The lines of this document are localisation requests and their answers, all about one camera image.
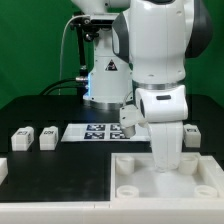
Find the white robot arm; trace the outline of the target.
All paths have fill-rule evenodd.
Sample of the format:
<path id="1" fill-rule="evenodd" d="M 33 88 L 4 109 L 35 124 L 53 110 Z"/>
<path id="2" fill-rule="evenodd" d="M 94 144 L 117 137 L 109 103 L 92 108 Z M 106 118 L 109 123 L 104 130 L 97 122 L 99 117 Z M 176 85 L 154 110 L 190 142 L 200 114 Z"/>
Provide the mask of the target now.
<path id="1" fill-rule="evenodd" d="M 128 138 L 136 126 L 146 128 L 156 168 L 177 168 L 188 117 L 184 63 L 212 39 L 203 0 L 71 1 L 94 43 L 84 103 L 118 109 Z"/>

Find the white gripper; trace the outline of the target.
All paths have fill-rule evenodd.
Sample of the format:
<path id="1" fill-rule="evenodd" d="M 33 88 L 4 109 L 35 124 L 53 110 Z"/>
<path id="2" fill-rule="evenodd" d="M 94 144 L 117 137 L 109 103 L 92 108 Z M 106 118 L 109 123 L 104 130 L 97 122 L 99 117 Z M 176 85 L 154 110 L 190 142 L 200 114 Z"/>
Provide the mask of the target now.
<path id="1" fill-rule="evenodd" d="M 135 102 L 147 123 L 156 169 L 176 169 L 182 152 L 183 121 L 188 117 L 185 86 L 166 90 L 137 88 Z"/>

